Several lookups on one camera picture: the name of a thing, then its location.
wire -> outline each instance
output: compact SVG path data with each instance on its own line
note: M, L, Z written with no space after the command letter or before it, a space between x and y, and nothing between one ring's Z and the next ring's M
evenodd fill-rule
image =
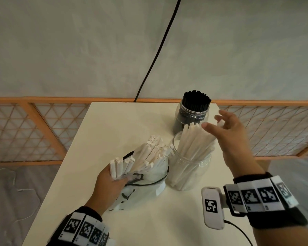
M156 62L157 57L159 56L159 54L160 54L160 52L161 52L161 49L162 49L162 46L163 46L163 44L164 44L165 38L166 38L166 36L168 35L168 32L169 32L169 30L170 30L170 27L171 27L171 25L172 25L172 23L173 23L173 20L174 20L176 14L177 14L177 11L178 11L180 2L181 2L181 0L177 0L177 4L176 4L176 7L175 7L175 10L173 11L172 17L171 17L170 22L169 22L169 24L168 24L168 27L166 28L166 31L165 31L165 33L164 33L164 36L163 36L163 39L162 39L162 41L161 41L160 47L159 47L159 49L157 50L157 53L156 53L156 55L155 55L155 58L154 58L154 60L153 60L153 62L152 62L152 64L151 64L150 68L148 69L148 72L147 72L147 74L146 74L146 76L145 76L145 78L144 78L144 80L143 80L143 82L142 82L142 84L141 84L141 86L140 86L140 88L139 88L139 90L138 90L138 93L137 93L137 95L136 95L136 97L135 97L134 103L137 101L138 96L139 96L139 93L140 93L140 91L142 90L142 87L143 87L143 85L144 85L144 83L145 83L145 81L146 81L146 79L147 79L149 73L151 72L151 70L152 70L152 68L153 68L153 66L154 66L154 64L155 64L155 62Z
M253 246L253 244L251 243L250 239L248 238L248 236L235 224L233 224L232 222L228 221L228 220L225 220L224 219L224 222L226 224L231 224L232 226L235 226L239 231L241 231L243 233L243 235L246 237L246 239L249 241L249 243L251 244L251 246Z
M3 169L6 169L6 170L8 170L8 171L10 171L10 172L14 172L14 173L15 173L14 179L13 179L13 186L15 187L15 189L16 189L18 192L21 192L21 191L34 191L35 194L36 194L36 196L37 196L37 198L38 198L38 200L39 200L39 203L38 203L38 205L37 205L37 208L33 211L33 213L32 213L31 215L29 215L29 216L27 216L27 217L25 217L25 218L21 218L21 219L15 220L14 222L12 222L12 223L10 224L10 226L9 226L9 228L10 228L14 223L17 223L17 222L23 221L23 220L25 220L25 219L28 219L29 217L32 217L32 216L35 214L35 212L37 211L37 209L39 208L39 206L40 206L40 204L41 204L41 199L40 199L40 196L38 195L38 193L36 192L36 190L34 190L34 189L17 189L16 186L15 186L15 180L16 180L16 175L17 175L17 173L16 173L15 171L13 171L13 170L8 169L8 168L0 168L0 170L3 170ZM10 241L10 240L8 239L8 236L7 236L7 230L8 230L8 229L6 229L6 230L4 231L4 237L7 239L7 243L8 243L9 245L12 245L12 241Z

bundle of paper straws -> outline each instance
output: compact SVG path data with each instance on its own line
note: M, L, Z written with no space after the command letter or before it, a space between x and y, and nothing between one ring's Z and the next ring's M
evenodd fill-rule
M222 127L224 123L221 120L217 126ZM200 180L207 169L206 159L214 150L215 139L202 129L201 122L184 126L177 148L179 155L172 154L169 158L168 180L171 186L189 190Z
M132 174L145 174L160 168L173 146L165 146L160 136L151 135L149 140L137 148L126 159L116 157L110 161L111 176L121 179Z

white table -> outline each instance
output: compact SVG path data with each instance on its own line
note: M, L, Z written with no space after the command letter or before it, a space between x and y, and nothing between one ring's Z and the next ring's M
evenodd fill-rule
M84 205L98 173L114 157L122 157L145 142L151 134L165 143L171 132L177 104L173 103L92 103L77 135L48 191L23 246L45 245L62 218ZM218 113L210 105L209 121ZM232 183L219 146L200 184L191 191L169 187L156 199L133 210L107 211L103 221L119 245L249 245L245 236L226 224L224 230L209 229L203 222L201 188L222 189ZM247 218L237 218L224 209L225 219L238 225L255 245Z

plastic jar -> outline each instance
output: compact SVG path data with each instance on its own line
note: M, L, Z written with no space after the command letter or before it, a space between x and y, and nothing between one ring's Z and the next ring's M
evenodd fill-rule
M178 132L183 131L185 124L196 124L200 121L207 122L209 118L209 108L210 106L207 110L201 112L191 111L180 102L176 108L175 122L172 128L173 134L175 135Z
M173 149L169 154L169 174L166 182L177 190L191 190L207 171L211 155L201 161L189 160L177 152L182 132L177 133L171 142Z

white backdrop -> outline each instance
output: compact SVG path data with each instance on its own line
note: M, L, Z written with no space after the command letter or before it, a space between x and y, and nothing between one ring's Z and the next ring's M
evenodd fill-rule
M135 97L177 0L0 0L0 96ZM308 0L182 0L140 97L308 100Z

